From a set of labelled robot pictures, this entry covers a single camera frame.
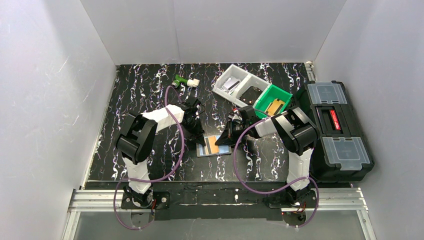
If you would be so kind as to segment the orange credit card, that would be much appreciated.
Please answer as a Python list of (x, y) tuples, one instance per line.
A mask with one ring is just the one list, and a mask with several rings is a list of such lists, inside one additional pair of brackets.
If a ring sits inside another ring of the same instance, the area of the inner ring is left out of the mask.
[(205, 138), (205, 147), (204, 154), (205, 155), (215, 155), (220, 152), (219, 146), (216, 145), (217, 138), (216, 136), (208, 136)]

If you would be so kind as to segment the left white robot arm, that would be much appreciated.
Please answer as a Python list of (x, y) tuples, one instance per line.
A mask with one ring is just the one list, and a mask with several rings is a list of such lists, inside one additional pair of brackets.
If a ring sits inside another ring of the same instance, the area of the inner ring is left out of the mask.
[(129, 113), (115, 142), (130, 178), (129, 188), (137, 194), (146, 194), (151, 187), (146, 159), (151, 154), (156, 133), (175, 124), (188, 132), (184, 140), (205, 146), (204, 129), (200, 120), (203, 104), (195, 97), (185, 102), (140, 114)]

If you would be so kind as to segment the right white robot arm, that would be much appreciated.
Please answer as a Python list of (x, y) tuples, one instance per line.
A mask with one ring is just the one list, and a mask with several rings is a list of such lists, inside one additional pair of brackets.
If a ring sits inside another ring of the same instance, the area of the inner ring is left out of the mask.
[(262, 192), (249, 187), (239, 174), (236, 177), (245, 189), (255, 194), (276, 194), (287, 188), (300, 193), (310, 184), (310, 161), (320, 134), (317, 126), (299, 107), (265, 118), (257, 116), (251, 105), (234, 110), (229, 113), (226, 127), (215, 145), (237, 148), (244, 135), (260, 139), (274, 134), (280, 137), (289, 155), (286, 185)]

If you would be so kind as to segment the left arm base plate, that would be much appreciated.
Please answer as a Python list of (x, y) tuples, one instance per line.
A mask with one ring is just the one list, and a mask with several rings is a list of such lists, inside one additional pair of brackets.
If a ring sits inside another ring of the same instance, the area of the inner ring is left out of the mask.
[(141, 209), (168, 209), (170, 205), (170, 193), (165, 191), (148, 190), (145, 194), (125, 191), (122, 200), (118, 200), (120, 208), (124, 210)]

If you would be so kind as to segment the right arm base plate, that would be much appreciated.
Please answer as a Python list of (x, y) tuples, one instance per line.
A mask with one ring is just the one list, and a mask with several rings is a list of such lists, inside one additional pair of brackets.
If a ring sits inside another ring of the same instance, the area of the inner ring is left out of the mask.
[(263, 203), (271, 209), (294, 208), (303, 210), (314, 208), (317, 202), (316, 192), (310, 188), (294, 191), (291, 188), (278, 193), (269, 194), (263, 199)]

